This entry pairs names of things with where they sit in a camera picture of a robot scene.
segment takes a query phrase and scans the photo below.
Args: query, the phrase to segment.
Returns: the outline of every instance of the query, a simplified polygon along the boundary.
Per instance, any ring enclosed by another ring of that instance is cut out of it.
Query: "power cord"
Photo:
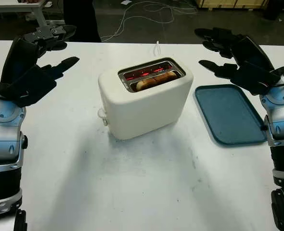
[[[122,34],[125,30],[125,22],[129,19],[132,19],[132,18],[144,18],[144,19],[147,19],[147,20],[150,20],[152,22],[155,22],[155,23],[160,23],[160,24],[169,24],[169,23],[172,23],[174,22],[175,20],[175,17],[174,17],[174,13],[173,11],[176,11],[176,12],[179,12],[179,13],[183,13],[183,14],[196,14],[197,13],[197,9],[196,7],[192,6],[191,4],[189,4],[186,0],[184,0],[186,2],[186,4],[188,4],[191,8],[182,8],[182,7],[175,7],[175,6],[171,6],[171,5],[167,5],[167,4],[164,4],[164,3],[160,3],[160,2],[156,2],[156,1],[141,1],[141,2],[137,2],[137,3],[134,3],[132,4],[131,6],[129,6],[125,11],[124,11],[124,14],[123,14],[123,18],[121,20],[121,23],[117,29],[117,31],[113,34],[113,35],[107,35],[107,36],[102,36],[101,37],[101,40],[102,42],[107,42],[109,41],[110,39],[116,37],[116,36],[119,36],[120,34]],[[154,20],[152,18],[147,18],[147,17],[144,17],[144,16],[131,16],[131,17],[128,17],[126,18],[126,12],[132,8],[133,6],[135,5],[138,5],[138,4],[142,4],[142,3],[149,3],[147,5],[144,5],[143,6],[143,9],[146,11],[146,12],[158,12],[158,11],[161,11],[163,10],[164,8],[167,8],[167,9],[170,9],[170,12],[171,12],[171,20],[167,21],[167,22],[160,22],[160,21],[157,21],[157,20]],[[150,6],[162,6],[161,8],[159,9],[156,9],[156,10],[148,10],[147,7],[150,7]]]

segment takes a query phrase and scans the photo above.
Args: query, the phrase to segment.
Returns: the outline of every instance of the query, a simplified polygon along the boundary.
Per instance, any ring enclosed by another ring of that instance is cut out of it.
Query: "bread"
[[[178,77],[174,72],[169,71],[169,72],[166,72],[164,74],[155,76],[153,78],[148,78],[148,79],[145,79],[145,80],[138,82],[137,86],[136,86],[136,90],[141,91],[141,90],[144,90],[144,89],[148,89],[148,88],[151,88],[151,87],[154,87],[154,86],[175,80],[177,78]]]

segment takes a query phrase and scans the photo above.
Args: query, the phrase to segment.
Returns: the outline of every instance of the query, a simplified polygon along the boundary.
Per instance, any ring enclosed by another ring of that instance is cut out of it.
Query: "red heating element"
[[[127,81],[133,80],[135,78],[143,77],[143,76],[148,76],[152,73],[160,72],[160,71],[165,71],[171,69],[172,66],[169,62],[163,62],[160,64],[155,64],[152,66],[144,67],[139,70],[127,72],[124,74],[124,77]]]

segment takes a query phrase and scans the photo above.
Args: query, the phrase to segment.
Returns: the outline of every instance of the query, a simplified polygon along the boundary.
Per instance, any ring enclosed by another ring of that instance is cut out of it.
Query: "black pants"
[[[92,4],[93,0],[64,0],[64,20],[77,27],[74,42],[101,42]]]

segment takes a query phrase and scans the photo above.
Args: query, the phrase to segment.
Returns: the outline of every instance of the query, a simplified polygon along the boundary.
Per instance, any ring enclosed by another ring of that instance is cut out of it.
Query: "toaster slot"
[[[119,71],[118,76],[130,92],[152,88],[185,76],[185,72],[170,58],[156,60]]]
[[[181,77],[181,74],[177,71],[169,71],[155,77],[147,78],[130,85],[134,92],[152,88],[170,81],[176,80]]]

